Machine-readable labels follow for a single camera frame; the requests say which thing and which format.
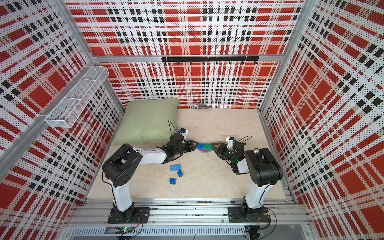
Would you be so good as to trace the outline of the green lego brick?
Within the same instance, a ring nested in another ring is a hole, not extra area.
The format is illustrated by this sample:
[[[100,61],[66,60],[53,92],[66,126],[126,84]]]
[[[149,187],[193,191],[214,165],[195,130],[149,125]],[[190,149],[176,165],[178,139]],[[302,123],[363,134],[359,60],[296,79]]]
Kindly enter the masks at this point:
[[[213,147],[209,144],[204,144],[203,149],[204,149],[204,151],[210,152],[213,150]]]

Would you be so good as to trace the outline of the light blue lego brick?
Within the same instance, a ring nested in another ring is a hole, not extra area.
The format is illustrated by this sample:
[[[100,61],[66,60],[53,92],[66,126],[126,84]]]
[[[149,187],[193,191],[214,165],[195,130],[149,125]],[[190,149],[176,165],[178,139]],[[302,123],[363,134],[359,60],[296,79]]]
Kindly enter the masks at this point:
[[[181,170],[181,164],[175,164],[175,165],[171,165],[170,166],[170,171],[171,172],[177,172],[179,170]]]

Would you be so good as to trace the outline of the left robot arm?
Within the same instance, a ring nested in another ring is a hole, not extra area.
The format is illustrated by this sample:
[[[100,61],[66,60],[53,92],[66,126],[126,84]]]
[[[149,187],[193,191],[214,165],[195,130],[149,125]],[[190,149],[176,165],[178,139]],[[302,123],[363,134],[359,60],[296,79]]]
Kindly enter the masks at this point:
[[[185,153],[193,152],[198,144],[196,141],[186,140],[181,133],[173,134],[166,145],[156,149],[143,150],[123,144],[102,166],[102,176],[106,177],[106,183],[112,188],[117,210],[125,212],[133,206],[129,181],[138,166],[167,164]]]

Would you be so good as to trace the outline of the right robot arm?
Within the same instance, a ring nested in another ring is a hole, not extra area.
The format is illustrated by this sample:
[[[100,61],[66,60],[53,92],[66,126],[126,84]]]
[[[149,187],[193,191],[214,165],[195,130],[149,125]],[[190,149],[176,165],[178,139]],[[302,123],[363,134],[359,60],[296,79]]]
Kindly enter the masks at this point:
[[[236,175],[249,174],[253,182],[244,197],[243,209],[253,212],[263,207],[268,191],[283,178],[283,171],[268,148],[245,150],[246,143],[212,143],[216,155]]]

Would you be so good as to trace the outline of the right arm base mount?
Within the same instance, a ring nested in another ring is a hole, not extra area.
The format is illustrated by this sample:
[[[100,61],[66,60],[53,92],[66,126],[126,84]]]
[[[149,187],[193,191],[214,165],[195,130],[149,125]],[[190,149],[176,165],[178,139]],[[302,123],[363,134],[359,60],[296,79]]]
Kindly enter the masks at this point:
[[[246,205],[240,207],[228,207],[230,223],[268,223],[269,214],[267,208],[250,209]]]

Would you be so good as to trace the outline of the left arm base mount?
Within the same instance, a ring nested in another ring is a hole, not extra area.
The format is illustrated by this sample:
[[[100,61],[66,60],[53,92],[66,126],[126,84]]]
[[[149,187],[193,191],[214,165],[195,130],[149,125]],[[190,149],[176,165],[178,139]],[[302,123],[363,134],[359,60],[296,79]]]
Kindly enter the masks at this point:
[[[127,210],[122,212],[118,210],[116,204],[113,204],[107,223],[125,224],[138,220],[140,223],[146,224],[149,219],[150,210],[150,208],[136,208],[132,204]]]

